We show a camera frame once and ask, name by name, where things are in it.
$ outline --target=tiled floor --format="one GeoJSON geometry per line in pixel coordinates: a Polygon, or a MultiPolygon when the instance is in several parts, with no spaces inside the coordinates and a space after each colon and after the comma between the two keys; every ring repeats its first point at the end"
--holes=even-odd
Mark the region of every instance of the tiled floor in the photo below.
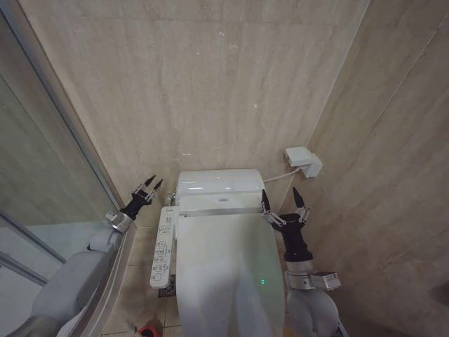
{"type": "Polygon", "coordinates": [[[151,319],[157,319],[163,326],[163,337],[184,336],[176,297],[158,298],[158,291],[149,286],[156,230],[155,227],[137,230],[120,294],[103,328],[102,336],[133,336],[126,326],[126,320],[141,327],[151,319]]]}

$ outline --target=white toilet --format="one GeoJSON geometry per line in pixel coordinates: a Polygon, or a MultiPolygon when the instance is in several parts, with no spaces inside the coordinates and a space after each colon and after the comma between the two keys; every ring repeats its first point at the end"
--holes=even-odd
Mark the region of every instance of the white toilet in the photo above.
{"type": "Polygon", "coordinates": [[[176,287],[186,337],[278,337],[283,275],[258,170],[179,176],[176,287]]]}

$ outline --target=white cable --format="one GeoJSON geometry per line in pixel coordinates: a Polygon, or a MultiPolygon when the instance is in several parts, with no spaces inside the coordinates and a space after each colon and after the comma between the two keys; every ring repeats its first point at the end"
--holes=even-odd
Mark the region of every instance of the white cable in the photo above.
{"type": "Polygon", "coordinates": [[[274,177],[274,178],[265,179],[264,183],[268,183],[269,181],[278,180],[278,179],[284,178],[286,176],[290,176],[292,174],[297,173],[300,169],[301,169],[301,166],[298,166],[294,171],[291,171],[289,173],[283,174],[282,176],[277,176],[277,177],[274,177]]]}

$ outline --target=wall outlet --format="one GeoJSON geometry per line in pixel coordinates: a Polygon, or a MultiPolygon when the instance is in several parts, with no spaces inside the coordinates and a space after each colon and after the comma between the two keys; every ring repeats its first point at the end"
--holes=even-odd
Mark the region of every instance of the wall outlet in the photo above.
{"type": "Polygon", "coordinates": [[[323,167],[321,160],[303,146],[289,147],[286,149],[286,157],[288,158],[290,166],[301,167],[306,178],[316,177],[323,167]]]}

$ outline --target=bidet control panel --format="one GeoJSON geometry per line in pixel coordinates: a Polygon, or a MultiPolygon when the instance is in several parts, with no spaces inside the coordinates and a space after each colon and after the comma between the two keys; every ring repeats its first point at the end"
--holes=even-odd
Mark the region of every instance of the bidet control panel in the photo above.
{"type": "Polygon", "coordinates": [[[149,285],[155,289],[166,288],[170,284],[170,263],[173,235],[179,215],[179,206],[167,206],[161,209],[156,246],[149,285]]]}

